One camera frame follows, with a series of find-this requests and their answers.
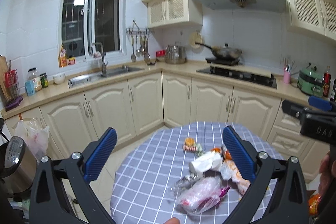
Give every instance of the green electric cooker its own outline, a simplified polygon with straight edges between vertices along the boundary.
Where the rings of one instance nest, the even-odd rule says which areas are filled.
[[[322,97],[323,95],[323,77],[311,67],[300,70],[297,86],[307,95],[314,95],[317,97]]]

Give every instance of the pink cup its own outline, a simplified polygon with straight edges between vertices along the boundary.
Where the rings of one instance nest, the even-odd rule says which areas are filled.
[[[291,74],[287,71],[283,72],[283,82],[289,84],[291,82]]]

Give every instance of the table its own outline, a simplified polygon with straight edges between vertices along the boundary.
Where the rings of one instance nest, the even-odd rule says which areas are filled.
[[[223,186],[231,185],[228,194],[217,208],[200,216],[188,215],[176,207],[170,188],[189,174],[188,163],[196,158],[195,154],[182,150],[185,138],[194,138],[205,151],[209,151],[222,145],[222,131],[227,125],[233,126],[239,136],[250,141],[257,151],[266,151],[272,158],[283,159],[267,142],[239,124],[196,122],[158,131],[129,153],[115,174],[110,202],[114,221],[117,224],[162,224],[176,217],[181,224],[222,224],[241,198],[234,183],[223,181]],[[275,179],[270,181],[253,220],[262,217],[275,183]]]

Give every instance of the sink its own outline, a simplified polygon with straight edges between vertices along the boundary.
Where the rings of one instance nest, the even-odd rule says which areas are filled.
[[[78,85],[93,83],[93,82],[102,80],[104,78],[109,78],[109,77],[113,77],[116,75],[122,75],[128,72],[134,72],[134,71],[140,71],[140,70],[144,70],[144,69],[127,67],[123,65],[119,68],[108,69],[105,75],[102,74],[101,72],[95,72],[95,73],[89,73],[87,75],[80,75],[80,76],[73,77],[68,80],[68,84],[69,84],[69,88],[71,89]]]

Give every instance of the hand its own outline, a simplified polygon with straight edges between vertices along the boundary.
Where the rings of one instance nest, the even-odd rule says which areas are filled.
[[[173,217],[166,221],[164,224],[180,224],[180,221],[176,217]]]
[[[324,156],[320,165],[320,185],[319,194],[323,196],[328,190],[333,178],[336,178],[336,161],[333,163],[331,173],[329,172],[329,153]]]

